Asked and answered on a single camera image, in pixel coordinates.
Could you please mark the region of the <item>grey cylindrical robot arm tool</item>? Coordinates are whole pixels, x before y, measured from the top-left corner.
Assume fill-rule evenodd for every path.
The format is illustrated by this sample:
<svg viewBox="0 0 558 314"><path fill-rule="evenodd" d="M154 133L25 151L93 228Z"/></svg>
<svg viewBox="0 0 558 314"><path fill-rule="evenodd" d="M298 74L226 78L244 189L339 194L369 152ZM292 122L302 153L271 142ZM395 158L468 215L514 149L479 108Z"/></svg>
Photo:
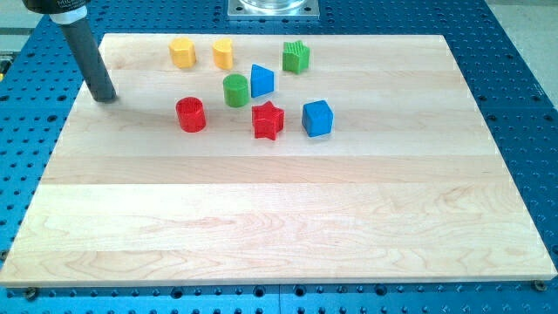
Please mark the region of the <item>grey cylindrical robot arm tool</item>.
<svg viewBox="0 0 558 314"><path fill-rule="evenodd" d="M96 102L110 103L117 93L86 19L87 0L23 0L24 7L58 25Z"/></svg>

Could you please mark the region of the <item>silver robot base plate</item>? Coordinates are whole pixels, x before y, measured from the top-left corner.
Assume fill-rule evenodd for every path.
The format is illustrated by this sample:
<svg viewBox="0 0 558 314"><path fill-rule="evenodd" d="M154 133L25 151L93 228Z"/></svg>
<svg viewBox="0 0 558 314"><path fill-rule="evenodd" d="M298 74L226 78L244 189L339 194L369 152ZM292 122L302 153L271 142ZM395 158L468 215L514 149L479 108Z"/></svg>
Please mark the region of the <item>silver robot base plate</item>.
<svg viewBox="0 0 558 314"><path fill-rule="evenodd" d="M229 20L316 20L320 17L318 0L227 0Z"/></svg>

